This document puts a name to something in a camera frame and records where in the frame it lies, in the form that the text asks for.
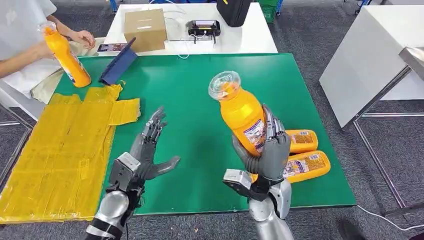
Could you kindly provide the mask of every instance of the person's hand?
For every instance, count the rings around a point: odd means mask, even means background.
[[[71,34],[69,34],[69,37],[73,41],[82,44],[85,49],[90,50],[90,49],[94,48],[94,46],[96,45],[96,41],[95,41],[93,35],[86,30],[73,31]]]
[[[38,59],[54,59],[52,51],[50,51],[49,46],[47,46],[46,41],[40,41],[39,43],[32,46],[33,51],[35,52]]]
[[[164,108],[159,107],[149,121],[146,122],[143,132],[136,136],[129,154],[140,162],[137,169],[139,181],[151,180],[173,170],[180,161],[179,156],[173,156],[169,161],[154,164],[156,143],[162,129],[167,125],[162,119],[166,116]]]
[[[260,156],[251,155],[232,135],[232,146],[243,161],[246,170],[259,174],[270,180],[280,180],[287,165],[290,154],[290,136],[285,132],[283,124],[264,104],[262,106],[266,121],[266,139]]]

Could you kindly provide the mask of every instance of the green table mat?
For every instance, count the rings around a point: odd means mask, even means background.
[[[112,59],[80,59],[91,76],[90,87],[101,86],[98,79]],[[168,125],[159,138],[155,162],[165,162],[174,155],[179,155],[181,161],[173,171],[146,183],[144,205],[136,214],[246,210],[246,198],[221,182],[227,168],[243,169],[220,105],[208,95],[210,80],[222,71],[238,72],[241,86],[266,103],[286,129],[316,132],[318,149],[327,154],[331,170],[324,176],[292,184],[291,207],[355,205],[298,66],[288,53],[191,55],[185,60],[174,55],[138,57],[120,78],[126,84],[119,100],[140,98],[142,115],[137,122],[116,128],[103,187],[113,160],[129,152],[150,115],[164,106]],[[55,92],[78,94],[83,99],[87,89],[74,87],[64,74]]]

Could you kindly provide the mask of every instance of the white shirt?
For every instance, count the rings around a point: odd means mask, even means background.
[[[1,0],[0,6],[0,60],[6,60],[43,41],[37,25],[57,9],[50,0]],[[41,59],[12,73],[0,81],[23,93],[30,91],[46,77],[60,69],[55,59]]]

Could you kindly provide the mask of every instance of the black bag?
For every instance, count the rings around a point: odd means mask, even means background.
[[[245,23],[252,0],[217,0],[216,9],[230,27],[240,27]]]

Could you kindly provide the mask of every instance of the person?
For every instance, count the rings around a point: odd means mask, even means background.
[[[54,22],[59,33],[73,41],[71,49],[76,55],[92,55],[97,44],[90,32],[72,30],[54,17],[56,10],[50,0],[5,0],[0,8],[0,81],[28,98],[33,97],[31,90],[36,86],[40,85],[42,92],[43,87],[50,85],[45,96],[36,97],[45,103],[63,70],[37,26],[45,21]]]

